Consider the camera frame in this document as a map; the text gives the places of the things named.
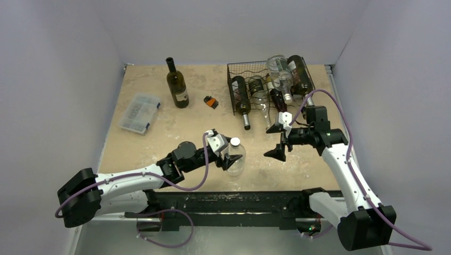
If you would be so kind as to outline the clear glass bottle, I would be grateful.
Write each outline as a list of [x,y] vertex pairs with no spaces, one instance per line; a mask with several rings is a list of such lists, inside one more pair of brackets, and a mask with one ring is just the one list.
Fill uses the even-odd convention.
[[286,104],[291,104],[293,98],[290,88],[293,85],[293,79],[288,68],[287,59],[283,55],[271,56],[266,61],[266,68],[272,79],[273,87],[281,91]]
[[228,155],[233,160],[232,165],[227,169],[231,176],[238,176],[243,173],[246,162],[246,149],[238,137],[231,138]]

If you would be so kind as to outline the dark green wine bottle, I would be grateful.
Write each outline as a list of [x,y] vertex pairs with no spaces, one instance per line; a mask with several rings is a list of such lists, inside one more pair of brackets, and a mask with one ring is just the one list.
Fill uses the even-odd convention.
[[169,72],[166,81],[169,86],[173,102],[177,108],[186,108],[189,105],[189,97],[183,74],[176,69],[174,59],[166,58]]

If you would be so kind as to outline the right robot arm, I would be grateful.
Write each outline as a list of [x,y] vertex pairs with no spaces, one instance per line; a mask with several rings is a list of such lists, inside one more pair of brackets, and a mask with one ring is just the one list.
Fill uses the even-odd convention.
[[300,199],[299,211],[305,216],[318,213],[337,229],[342,246],[348,251],[387,245],[396,220],[392,206],[384,206],[347,155],[350,148],[341,129],[332,129],[324,106],[308,106],[304,110],[309,122],[307,127],[294,128],[290,125],[292,114],[279,112],[278,118],[267,133],[280,133],[276,148],[264,154],[280,161],[286,161],[285,151],[292,151],[294,145],[310,145],[315,148],[331,169],[343,194],[344,201],[338,202],[325,191],[310,192]]

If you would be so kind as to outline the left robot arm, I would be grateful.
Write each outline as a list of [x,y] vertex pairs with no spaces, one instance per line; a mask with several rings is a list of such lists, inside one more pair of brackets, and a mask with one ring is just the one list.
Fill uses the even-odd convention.
[[206,182],[210,163],[223,171],[239,175],[244,169],[245,147],[239,138],[217,137],[205,140],[201,148],[189,141],[155,164],[113,174],[80,170],[57,192],[60,206],[55,212],[67,228],[83,225],[93,218],[112,213],[142,213],[153,217],[158,202],[145,197],[145,191],[173,187],[195,191]]

